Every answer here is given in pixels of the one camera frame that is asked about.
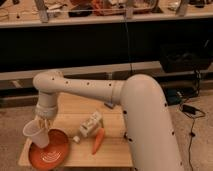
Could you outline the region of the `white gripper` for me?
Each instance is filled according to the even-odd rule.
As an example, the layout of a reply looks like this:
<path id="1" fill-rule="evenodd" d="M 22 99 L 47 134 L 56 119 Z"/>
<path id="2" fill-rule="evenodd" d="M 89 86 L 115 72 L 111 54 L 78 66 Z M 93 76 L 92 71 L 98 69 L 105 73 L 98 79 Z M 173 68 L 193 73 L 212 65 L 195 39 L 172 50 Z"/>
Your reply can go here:
<path id="1" fill-rule="evenodd" d="M 36 120 L 40 128 L 48 130 L 57 115 L 57 107 L 44 107 L 39 104 L 35 108 Z"/>

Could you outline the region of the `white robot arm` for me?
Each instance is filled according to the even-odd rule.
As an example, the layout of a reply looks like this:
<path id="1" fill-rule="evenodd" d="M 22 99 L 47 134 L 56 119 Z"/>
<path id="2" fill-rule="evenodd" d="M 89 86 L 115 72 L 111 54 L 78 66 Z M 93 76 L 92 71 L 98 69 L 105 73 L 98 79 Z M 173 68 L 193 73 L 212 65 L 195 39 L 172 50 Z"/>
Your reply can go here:
<path id="1" fill-rule="evenodd" d="M 60 92 L 119 105 L 136 171 L 184 171 L 166 98 L 154 78 L 67 79 L 59 70 L 48 70 L 34 76 L 33 85 L 39 92 L 35 113 L 43 119 L 56 116 Z"/>

